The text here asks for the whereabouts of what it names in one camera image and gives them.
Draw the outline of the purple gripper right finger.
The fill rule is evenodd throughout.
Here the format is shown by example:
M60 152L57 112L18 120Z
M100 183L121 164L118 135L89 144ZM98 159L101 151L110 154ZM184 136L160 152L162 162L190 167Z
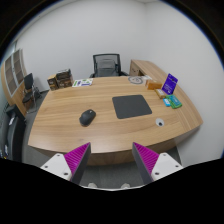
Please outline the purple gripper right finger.
M151 173L158 160L159 154L136 142L132 145L132 154L139 169L143 183L145 185L151 183L153 181Z

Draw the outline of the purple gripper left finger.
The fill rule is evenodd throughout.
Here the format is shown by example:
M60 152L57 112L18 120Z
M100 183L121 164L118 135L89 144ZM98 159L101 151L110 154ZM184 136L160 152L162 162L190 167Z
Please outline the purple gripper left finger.
M91 143L88 142L64 155L68 167L70 168L72 173L71 182L75 184L80 183L90 154Z

